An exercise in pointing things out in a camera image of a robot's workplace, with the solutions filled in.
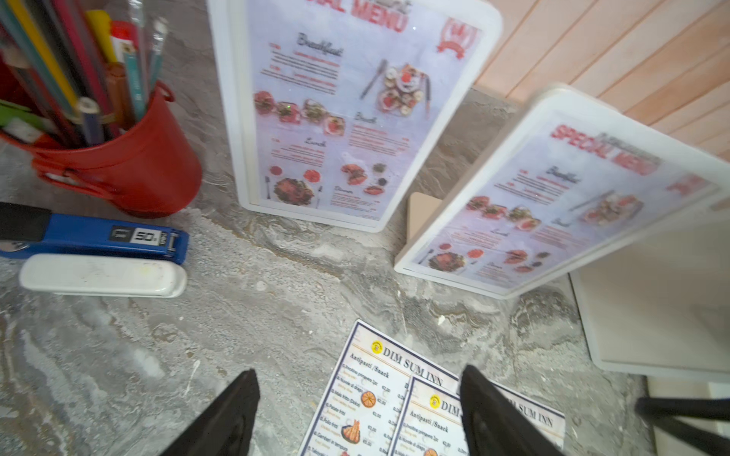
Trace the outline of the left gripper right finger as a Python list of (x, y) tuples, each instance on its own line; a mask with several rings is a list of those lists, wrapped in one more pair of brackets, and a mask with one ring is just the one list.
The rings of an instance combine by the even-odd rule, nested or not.
[(471, 455), (563, 455), (475, 366), (463, 370), (459, 394)]

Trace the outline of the pink new menu sheet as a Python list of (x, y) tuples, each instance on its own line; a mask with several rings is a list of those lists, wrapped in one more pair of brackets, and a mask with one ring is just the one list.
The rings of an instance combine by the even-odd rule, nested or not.
[(247, 13), (260, 202), (381, 220), (484, 33), (412, 1)]
[(479, 174), (402, 269), (507, 295), (715, 190), (675, 163), (550, 122)]

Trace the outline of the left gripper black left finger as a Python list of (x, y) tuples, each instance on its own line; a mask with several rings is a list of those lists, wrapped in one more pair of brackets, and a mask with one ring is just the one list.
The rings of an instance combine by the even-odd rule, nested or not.
[(255, 370), (242, 372), (163, 452), (169, 455), (247, 455), (260, 402)]

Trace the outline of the old dim sum menu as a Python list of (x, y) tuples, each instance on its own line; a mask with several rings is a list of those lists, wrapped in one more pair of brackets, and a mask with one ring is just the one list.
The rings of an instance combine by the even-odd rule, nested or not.
[[(557, 448), (564, 448), (565, 416), (500, 384), (496, 389)], [(469, 452), (460, 397), (443, 387), (411, 379), (390, 455), (466, 455)]]
[(356, 321), (298, 453), (386, 455), (414, 377), (458, 387), (452, 372)]

